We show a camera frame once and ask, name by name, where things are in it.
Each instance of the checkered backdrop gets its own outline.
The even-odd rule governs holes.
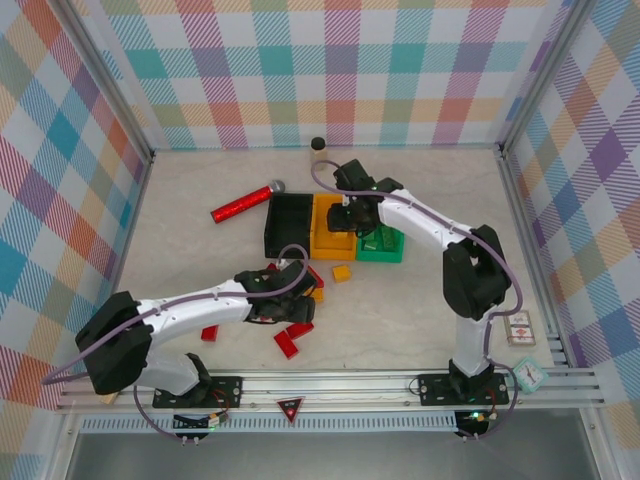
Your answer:
[[[493,144],[572,2],[74,3],[151,143],[193,149]]]
[[[45,0],[0,0],[0,479],[35,478],[40,379],[109,295],[143,163]]]
[[[640,478],[640,0],[600,0],[515,148],[561,321]]]

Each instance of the black bin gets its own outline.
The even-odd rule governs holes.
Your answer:
[[[274,193],[269,200],[267,224],[264,227],[264,255],[278,258],[280,251],[292,243],[303,247],[311,256],[311,214],[313,194]],[[301,259],[302,253],[291,249],[283,258]]]

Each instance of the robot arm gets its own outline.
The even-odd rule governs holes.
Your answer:
[[[485,249],[459,232],[482,239],[504,258],[496,232],[486,225],[472,229],[445,217],[419,202],[393,179],[376,183],[358,160],[338,168],[334,177],[337,188],[343,191],[373,190],[392,195],[357,195],[348,197],[343,204],[332,205],[327,216],[330,231],[351,231],[362,236],[386,225],[442,252],[443,295],[457,317],[450,378],[459,397],[471,397],[493,374],[486,358],[486,331],[489,316],[504,301],[511,281]]]
[[[311,322],[315,301],[305,292],[317,281],[310,273],[283,294],[251,296],[291,284],[302,269],[303,264],[295,261],[281,271],[245,271],[218,286],[172,298],[134,301],[129,292],[112,295],[76,336],[80,351],[127,320],[151,314],[85,358],[95,392],[105,395],[136,384],[189,395],[197,403],[210,382],[200,359],[193,354],[167,355],[157,347],[189,331],[223,323],[265,323],[263,318],[270,323]]]

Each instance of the marble tabletop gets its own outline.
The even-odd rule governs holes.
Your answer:
[[[338,163],[358,158],[376,179],[395,178],[418,199],[459,222],[488,224],[497,232],[525,295],[537,345],[510,347],[502,323],[492,335],[492,355],[510,365],[533,356],[553,366],[543,320],[525,265],[493,152],[473,149],[332,149]],[[162,152],[144,197],[119,290],[134,298],[180,295],[217,285],[243,270],[264,268],[267,204],[215,224],[210,211],[266,185],[288,192],[319,192],[304,149]],[[329,170],[321,178],[331,183]],[[325,279],[325,301],[315,329],[296,341],[287,360],[273,336],[286,325],[228,324],[215,343],[186,334],[161,346],[198,354],[209,368],[411,369],[445,368],[455,345],[455,315],[442,297],[442,259],[407,238],[401,264],[351,262],[352,278],[336,284],[331,267],[312,261]],[[505,306],[513,305],[513,288]]]

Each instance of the microphone-shaped object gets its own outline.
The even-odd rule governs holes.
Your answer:
[[[274,193],[284,192],[284,182],[282,180],[273,180],[266,187],[262,187],[255,192],[251,192],[244,197],[234,200],[231,203],[227,203],[225,206],[216,208],[211,212],[213,221],[220,223],[228,218],[235,217],[239,213],[248,210],[251,207],[255,207],[259,203],[265,202],[271,198]]]

